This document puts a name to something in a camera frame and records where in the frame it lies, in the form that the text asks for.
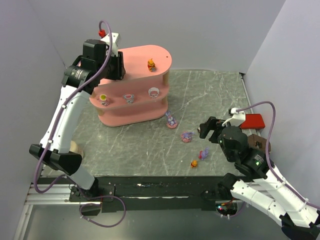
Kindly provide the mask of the pink cloud toy blue bows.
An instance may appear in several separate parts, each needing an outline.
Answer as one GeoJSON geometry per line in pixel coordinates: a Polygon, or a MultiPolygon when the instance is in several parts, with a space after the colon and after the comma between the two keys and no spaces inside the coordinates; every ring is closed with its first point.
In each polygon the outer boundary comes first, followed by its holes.
{"type": "Polygon", "coordinates": [[[132,104],[135,100],[134,94],[124,94],[123,99],[126,101],[127,104],[132,104]]]}

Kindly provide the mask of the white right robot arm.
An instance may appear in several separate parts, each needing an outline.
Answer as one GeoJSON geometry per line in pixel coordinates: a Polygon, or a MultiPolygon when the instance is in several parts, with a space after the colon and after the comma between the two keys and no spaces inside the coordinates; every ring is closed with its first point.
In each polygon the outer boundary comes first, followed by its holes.
{"type": "Polygon", "coordinates": [[[226,160],[251,182],[261,186],[267,194],[254,189],[234,174],[227,173],[218,183],[221,196],[241,200],[269,218],[291,240],[315,240],[319,234],[320,211],[294,194],[279,169],[267,161],[266,154],[248,144],[248,136],[238,126],[224,125],[221,119],[210,117],[198,128],[204,139],[213,132],[209,141],[218,144],[226,160]]]}

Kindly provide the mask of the pink cup toy yellow top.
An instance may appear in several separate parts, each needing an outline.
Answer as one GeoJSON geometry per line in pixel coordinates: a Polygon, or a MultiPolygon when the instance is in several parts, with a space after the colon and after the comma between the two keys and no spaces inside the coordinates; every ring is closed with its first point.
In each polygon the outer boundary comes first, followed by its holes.
{"type": "Polygon", "coordinates": [[[100,104],[104,107],[107,107],[110,104],[110,99],[107,97],[106,94],[100,94],[98,100],[100,104]]]}

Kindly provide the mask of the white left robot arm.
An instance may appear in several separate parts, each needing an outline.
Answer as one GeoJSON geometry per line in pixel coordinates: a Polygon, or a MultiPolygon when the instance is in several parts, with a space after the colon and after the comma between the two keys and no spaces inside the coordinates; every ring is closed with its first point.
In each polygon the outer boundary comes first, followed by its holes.
{"type": "Polygon", "coordinates": [[[80,114],[101,79],[122,80],[125,75],[123,54],[115,40],[88,39],[78,56],[63,75],[59,102],[50,125],[29,153],[42,164],[61,171],[83,190],[96,187],[97,181],[82,167],[82,156],[70,150],[72,136],[80,114]]]}

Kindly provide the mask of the orange bear toy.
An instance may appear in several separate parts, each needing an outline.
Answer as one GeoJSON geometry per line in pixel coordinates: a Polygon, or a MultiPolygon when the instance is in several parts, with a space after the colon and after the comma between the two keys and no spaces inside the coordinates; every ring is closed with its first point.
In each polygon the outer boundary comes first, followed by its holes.
{"type": "Polygon", "coordinates": [[[150,72],[155,72],[157,70],[156,64],[152,58],[147,61],[147,68],[150,72]]]}
{"type": "Polygon", "coordinates": [[[197,160],[193,160],[193,161],[190,163],[190,166],[191,166],[191,168],[197,168],[197,167],[198,167],[198,161],[197,161],[197,160]]]}

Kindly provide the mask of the pink white frilly toy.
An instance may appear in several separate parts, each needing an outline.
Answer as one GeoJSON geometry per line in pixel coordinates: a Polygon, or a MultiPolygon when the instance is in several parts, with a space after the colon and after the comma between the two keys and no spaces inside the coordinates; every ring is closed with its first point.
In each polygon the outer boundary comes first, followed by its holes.
{"type": "Polygon", "coordinates": [[[151,87],[148,90],[148,96],[151,99],[156,99],[159,96],[159,94],[160,94],[160,90],[157,87],[151,87]]]}

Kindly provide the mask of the small purple bunny toy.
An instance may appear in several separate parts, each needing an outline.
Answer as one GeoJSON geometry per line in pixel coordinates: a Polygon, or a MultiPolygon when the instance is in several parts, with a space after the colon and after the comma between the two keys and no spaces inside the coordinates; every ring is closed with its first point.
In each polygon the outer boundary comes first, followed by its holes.
{"type": "Polygon", "coordinates": [[[198,159],[203,161],[204,159],[207,158],[208,154],[209,154],[209,148],[206,147],[204,150],[201,150],[199,152],[198,159]]]}

